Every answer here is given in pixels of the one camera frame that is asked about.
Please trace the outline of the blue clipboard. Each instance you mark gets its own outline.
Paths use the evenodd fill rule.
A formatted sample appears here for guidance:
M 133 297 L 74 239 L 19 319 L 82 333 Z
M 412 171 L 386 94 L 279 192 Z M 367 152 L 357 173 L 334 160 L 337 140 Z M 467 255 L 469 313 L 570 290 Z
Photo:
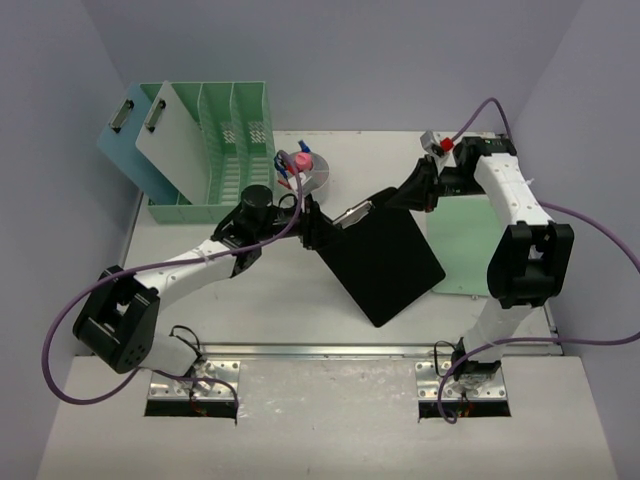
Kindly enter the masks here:
M 178 190 L 136 147 L 150 108 L 151 101 L 141 87 L 130 84 L 102 130 L 97 146 L 149 200 L 172 205 L 178 199 Z

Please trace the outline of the black clipboard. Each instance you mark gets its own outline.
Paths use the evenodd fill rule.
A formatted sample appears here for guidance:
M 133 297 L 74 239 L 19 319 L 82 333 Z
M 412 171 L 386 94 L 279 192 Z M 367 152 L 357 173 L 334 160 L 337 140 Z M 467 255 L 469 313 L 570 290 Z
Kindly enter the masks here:
M 407 209 L 390 207 L 386 188 L 368 198 L 357 223 L 335 227 L 316 252 L 369 322 L 380 328 L 446 277 Z

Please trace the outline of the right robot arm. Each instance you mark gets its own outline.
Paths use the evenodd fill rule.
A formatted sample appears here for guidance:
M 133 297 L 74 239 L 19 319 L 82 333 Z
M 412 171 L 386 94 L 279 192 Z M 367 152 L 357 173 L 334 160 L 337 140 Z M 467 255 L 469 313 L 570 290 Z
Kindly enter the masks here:
M 431 212 L 442 197 L 484 193 L 504 229 L 487 267 L 489 297 L 446 368 L 448 385 L 467 393 L 500 368 L 502 340 L 561 292 L 574 231 L 555 222 L 535 198 L 510 139 L 470 136 L 454 141 L 427 131 L 420 141 L 426 155 L 390 205 Z

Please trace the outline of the green clipboard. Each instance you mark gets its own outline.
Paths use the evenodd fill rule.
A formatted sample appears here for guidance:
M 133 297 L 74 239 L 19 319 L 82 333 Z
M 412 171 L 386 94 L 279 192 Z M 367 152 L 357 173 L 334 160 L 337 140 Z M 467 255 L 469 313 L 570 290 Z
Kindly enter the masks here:
M 433 291 L 486 297 L 487 268 L 504 228 L 484 195 L 446 197 L 426 215 L 426 238 L 445 271 Z

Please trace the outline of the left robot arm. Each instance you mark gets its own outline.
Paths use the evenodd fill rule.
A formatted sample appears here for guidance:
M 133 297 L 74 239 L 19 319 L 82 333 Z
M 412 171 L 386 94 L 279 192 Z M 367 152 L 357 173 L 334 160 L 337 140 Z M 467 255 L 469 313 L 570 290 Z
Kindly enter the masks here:
M 159 314 L 182 298 L 239 276 L 261 256 L 263 243 L 297 237 L 310 250 L 343 235 L 311 196 L 289 208 L 273 202 L 262 185 L 245 188 L 240 203 L 198 246 L 146 271 L 106 269 L 78 315 L 73 334 L 119 374 L 138 368 L 162 371 L 183 391 L 195 393 L 208 379 L 200 354 L 157 330 Z

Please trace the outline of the white clipboard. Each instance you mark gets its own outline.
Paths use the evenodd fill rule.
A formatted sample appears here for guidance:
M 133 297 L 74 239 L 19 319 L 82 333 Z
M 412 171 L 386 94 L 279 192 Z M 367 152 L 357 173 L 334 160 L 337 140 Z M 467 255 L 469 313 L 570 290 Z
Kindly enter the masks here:
M 135 146 L 189 204 L 216 204 L 224 154 L 204 85 L 164 81 L 140 88 L 151 106 Z

